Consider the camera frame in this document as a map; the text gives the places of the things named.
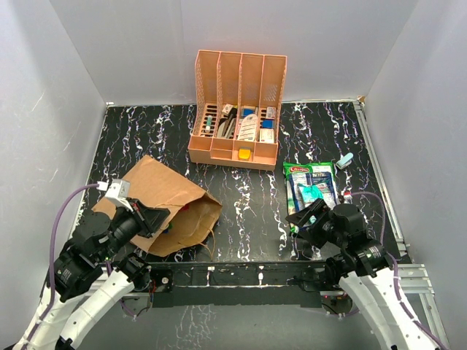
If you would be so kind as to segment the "brown paper bag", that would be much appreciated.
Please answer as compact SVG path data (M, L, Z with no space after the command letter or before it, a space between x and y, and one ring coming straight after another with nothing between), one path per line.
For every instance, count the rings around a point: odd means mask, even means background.
M202 243L220 218L221 203L183 175L145 155L123 179L131 184L129 197L151 208L167 208L169 217L150 238L135 236L131 242L147 253L165 257ZM187 211L180 209L190 204ZM169 224L169 233L162 233Z

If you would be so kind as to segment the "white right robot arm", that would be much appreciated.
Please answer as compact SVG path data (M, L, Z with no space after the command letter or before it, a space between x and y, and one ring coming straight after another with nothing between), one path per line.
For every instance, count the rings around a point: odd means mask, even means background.
M339 248L338 255L325 261L325 281L349 295L382 349L444 349L417 317L401 288L396 259L368 235L357 206L330 208L319 198L286 220L312 245Z

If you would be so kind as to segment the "green chips bag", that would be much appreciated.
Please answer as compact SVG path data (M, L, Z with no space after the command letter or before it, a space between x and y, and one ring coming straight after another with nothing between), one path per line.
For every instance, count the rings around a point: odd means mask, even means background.
M295 163L283 163L283 170L285 175L285 186L286 186L286 176L293 172L329 172L332 175L334 189L336 191L336 184L334 179L334 170L333 164L329 162L325 163L308 163L308 164L295 164Z

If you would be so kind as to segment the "blue cookie snack bag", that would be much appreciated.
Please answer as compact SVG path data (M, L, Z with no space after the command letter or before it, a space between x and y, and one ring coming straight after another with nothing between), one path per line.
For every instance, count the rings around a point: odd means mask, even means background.
M317 199L329 208L336 205L336 191L329 172L293 172L286 176L287 212L295 214Z

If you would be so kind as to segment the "teal candy snack bag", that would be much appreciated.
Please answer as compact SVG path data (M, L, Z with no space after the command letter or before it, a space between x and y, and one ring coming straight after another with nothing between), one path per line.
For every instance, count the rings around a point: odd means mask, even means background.
M300 210L314 203L317 199L323 199L329 206L333 204L333 193L325 182L298 185L298 208Z

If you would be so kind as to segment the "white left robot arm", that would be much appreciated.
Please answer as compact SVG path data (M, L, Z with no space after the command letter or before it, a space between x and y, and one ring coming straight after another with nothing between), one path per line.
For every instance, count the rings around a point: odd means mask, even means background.
M33 319L13 349L77 349L85 335L126 293L150 284L150 267L131 253L112 266L107 280L87 300L103 264L135 236L156 233L170 211L131 199L113 217L88 210L50 266Z

